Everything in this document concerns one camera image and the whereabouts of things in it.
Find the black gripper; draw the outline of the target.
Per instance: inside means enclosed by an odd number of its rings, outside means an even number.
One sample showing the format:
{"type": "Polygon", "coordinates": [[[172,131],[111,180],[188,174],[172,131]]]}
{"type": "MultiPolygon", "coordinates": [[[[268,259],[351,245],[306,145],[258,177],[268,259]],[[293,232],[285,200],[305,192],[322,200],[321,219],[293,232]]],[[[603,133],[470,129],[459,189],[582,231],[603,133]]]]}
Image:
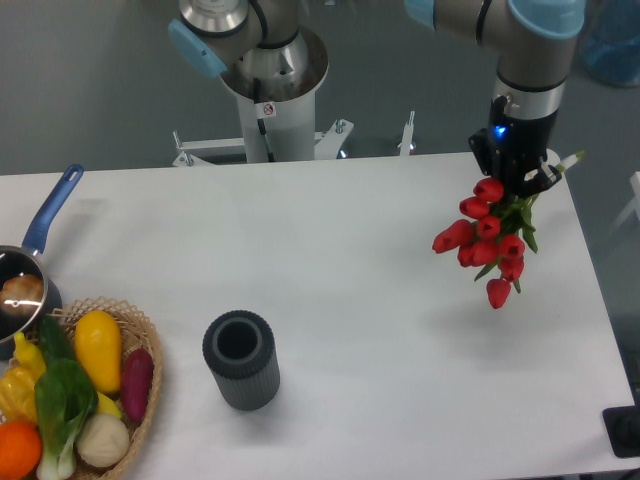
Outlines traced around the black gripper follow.
{"type": "Polygon", "coordinates": [[[507,114],[509,102],[491,102],[486,128],[468,139],[481,172],[499,180],[504,188],[518,188],[518,197],[531,197],[552,188],[559,171],[547,163],[547,146],[557,113],[538,119],[518,119],[507,114]]]}

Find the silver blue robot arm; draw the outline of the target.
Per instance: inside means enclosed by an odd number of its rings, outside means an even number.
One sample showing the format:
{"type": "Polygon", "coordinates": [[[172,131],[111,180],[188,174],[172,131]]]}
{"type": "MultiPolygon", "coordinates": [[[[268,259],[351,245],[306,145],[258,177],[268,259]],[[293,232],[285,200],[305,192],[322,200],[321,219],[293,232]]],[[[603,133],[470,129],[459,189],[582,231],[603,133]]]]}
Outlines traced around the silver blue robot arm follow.
{"type": "MultiPolygon", "coordinates": [[[[550,189],[560,172],[547,146],[584,23],[581,1],[409,1],[407,14],[495,50],[499,61],[485,128],[469,144],[481,171],[508,195],[550,189]]],[[[310,157],[310,137],[277,142],[259,120],[264,103],[313,95],[328,71],[321,39],[293,1],[183,1],[168,27],[182,58],[246,100],[244,136],[253,161],[310,157]]]]}

